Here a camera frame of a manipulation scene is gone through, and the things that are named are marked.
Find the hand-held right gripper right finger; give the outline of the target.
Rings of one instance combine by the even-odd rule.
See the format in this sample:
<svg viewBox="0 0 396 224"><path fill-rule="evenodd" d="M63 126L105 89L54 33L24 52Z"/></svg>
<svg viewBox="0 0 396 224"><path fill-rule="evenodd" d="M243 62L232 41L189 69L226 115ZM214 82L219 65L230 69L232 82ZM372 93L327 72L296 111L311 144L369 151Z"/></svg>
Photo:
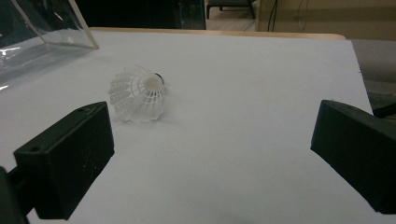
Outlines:
<svg viewBox="0 0 396 224"><path fill-rule="evenodd" d="M323 100L311 150L376 212L396 215L396 124L352 105Z"/></svg>

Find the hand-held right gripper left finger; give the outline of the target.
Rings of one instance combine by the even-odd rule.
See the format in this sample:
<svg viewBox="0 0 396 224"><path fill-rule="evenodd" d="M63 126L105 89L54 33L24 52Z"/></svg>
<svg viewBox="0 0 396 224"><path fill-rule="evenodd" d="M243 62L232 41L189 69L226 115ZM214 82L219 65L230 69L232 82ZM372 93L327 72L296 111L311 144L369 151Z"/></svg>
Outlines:
<svg viewBox="0 0 396 224"><path fill-rule="evenodd" d="M113 155L107 103L72 111L14 152L22 212L69 219Z"/></svg>

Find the white plastic shuttlecock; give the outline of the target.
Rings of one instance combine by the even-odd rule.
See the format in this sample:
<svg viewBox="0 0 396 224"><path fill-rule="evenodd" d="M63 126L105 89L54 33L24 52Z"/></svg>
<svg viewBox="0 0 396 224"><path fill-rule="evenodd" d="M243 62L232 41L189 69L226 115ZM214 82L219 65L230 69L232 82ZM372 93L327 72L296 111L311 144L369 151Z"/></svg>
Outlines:
<svg viewBox="0 0 396 224"><path fill-rule="evenodd" d="M150 122L164 111L163 78L145 67L134 65L110 81L109 102L119 121Z"/></svg>

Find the clear plastic box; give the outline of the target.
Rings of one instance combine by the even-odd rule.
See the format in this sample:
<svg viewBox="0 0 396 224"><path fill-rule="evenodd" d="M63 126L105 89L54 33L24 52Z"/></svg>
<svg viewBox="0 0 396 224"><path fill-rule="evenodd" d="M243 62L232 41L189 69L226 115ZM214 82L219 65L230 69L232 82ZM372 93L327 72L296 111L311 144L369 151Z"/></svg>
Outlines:
<svg viewBox="0 0 396 224"><path fill-rule="evenodd" d="M99 45L75 0L0 0L0 83Z"/></svg>

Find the dark bench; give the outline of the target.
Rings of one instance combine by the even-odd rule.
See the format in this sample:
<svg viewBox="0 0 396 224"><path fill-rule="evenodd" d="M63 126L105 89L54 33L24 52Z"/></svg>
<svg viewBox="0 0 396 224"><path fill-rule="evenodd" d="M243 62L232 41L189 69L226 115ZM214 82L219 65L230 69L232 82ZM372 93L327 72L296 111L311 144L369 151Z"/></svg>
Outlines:
<svg viewBox="0 0 396 224"><path fill-rule="evenodd" d="M253 8L253 2L255 0L207 0L205 6L205 16L207 19L210 18L210 9L217 7L222 10L224 7L246 7L251 13L252 19L256 18L256 14Z"/></svg>

